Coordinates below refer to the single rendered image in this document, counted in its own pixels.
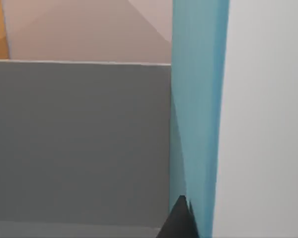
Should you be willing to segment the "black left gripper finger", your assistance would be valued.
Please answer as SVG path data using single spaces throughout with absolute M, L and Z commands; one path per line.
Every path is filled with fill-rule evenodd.
M 199 238 L 185 195 L 180 195 L 156 238 Z

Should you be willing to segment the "light blue book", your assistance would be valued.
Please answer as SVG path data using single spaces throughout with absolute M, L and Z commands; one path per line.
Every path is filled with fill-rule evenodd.
M 169 204 L 185 195 L 199 238 L 213 238 L 230 0 L 173 0 Z

